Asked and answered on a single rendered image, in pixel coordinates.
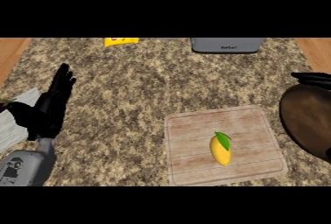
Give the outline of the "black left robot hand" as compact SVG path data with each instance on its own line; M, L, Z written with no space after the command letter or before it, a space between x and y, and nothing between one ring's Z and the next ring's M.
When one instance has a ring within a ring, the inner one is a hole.
M62 64L51 83L49 90L39 96L36 105L14 101L6 109L18 126L27 128L28 141L39 138L57 138L62 129L68 98L77 78L73 76L70 65Z

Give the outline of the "yellow lemon with green leaf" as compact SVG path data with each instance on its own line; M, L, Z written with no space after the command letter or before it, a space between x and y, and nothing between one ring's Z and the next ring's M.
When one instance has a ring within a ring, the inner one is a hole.
M228 166L232 161L231 141L232 139L225 133L222 133L221 131L215 132L215 136L210 141L210 151L216 162L222 166Z

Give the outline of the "wooden cutting board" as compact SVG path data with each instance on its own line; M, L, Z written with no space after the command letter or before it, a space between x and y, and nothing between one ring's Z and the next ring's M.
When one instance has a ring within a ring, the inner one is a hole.
M287 163L256 105L167 115L164 141L175 186L213 186L286 175Z

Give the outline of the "dark brown pan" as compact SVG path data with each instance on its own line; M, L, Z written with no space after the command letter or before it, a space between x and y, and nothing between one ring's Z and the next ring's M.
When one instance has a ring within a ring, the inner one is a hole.
M293 72L299 83L283 94L280 118L300 148L331 164L331 74Z

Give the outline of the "pale grey placemat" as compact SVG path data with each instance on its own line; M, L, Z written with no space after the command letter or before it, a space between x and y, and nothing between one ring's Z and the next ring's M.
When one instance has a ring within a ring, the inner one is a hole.
M39 89L34 87L15 97L18 102L34 106L40 96ZM0 113L0 153L15 144L27 139L27 128L17 125L15 118L9 111Z

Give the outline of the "yellow bag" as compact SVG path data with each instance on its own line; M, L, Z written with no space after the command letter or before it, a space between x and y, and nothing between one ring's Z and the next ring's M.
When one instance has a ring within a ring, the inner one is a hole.
M138 44L139 42L139 38L105 38L105 47Z

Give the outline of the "grey appliance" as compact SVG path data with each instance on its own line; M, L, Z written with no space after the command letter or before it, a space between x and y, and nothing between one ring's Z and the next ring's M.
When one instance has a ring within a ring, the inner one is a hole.
M263 38L193 38L191 49L197 53L256 53Z

